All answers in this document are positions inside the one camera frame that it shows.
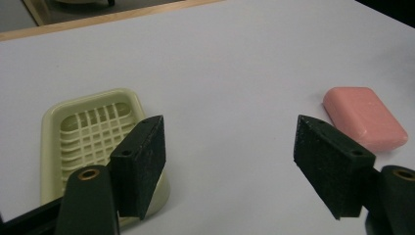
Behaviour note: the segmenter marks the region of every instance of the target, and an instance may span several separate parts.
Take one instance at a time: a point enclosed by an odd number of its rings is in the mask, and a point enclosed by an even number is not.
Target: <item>textured rubber pad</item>
[[[336,219],[360,215],[361,175],[375,158],[329,123],[299,116],[294,161]]]

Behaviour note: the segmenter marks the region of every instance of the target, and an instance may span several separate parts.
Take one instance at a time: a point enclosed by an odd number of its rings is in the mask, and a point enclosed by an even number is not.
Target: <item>beige soap dish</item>
[[[113,89],[60,103],[42,120],[41,203],[62,197],[71,173],[87,165],[107,165],[110,153],[142,119],[134,92]],[[170,192],[163,172],[146,216],[158,212]],[[135,218],[121,218],[123,225]]]

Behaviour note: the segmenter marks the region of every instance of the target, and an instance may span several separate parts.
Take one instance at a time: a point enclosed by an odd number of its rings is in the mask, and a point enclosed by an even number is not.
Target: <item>bar of soap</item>
[[[405,129],[370,88],[332,88],[323,105],[334,126],[369,151],[391,151],[408,140]]]

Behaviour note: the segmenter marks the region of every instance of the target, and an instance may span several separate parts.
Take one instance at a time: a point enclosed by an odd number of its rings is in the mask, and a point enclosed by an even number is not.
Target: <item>soap dish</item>
[[[60,103],[42,120],[41,203],[65,193],[69,176],[87,165],[107,165],[110,154],[145,118],[134,92],[119,88]],[[159,211],[169,196],[161,174],[146,216]],[[124,225],[135,218],[121,218]]]

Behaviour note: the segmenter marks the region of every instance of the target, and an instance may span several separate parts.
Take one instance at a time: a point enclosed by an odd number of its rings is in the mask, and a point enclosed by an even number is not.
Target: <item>white table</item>
[[[167,205],[122,234],[365,234],[293,162],[297,116],[334,86],[375,90],[409,134],[376,168],[415,168],[415,29],[354,1],[225,1],[0,43],[0,212],[39,206],[40,123],[116,87],[164,115]]]

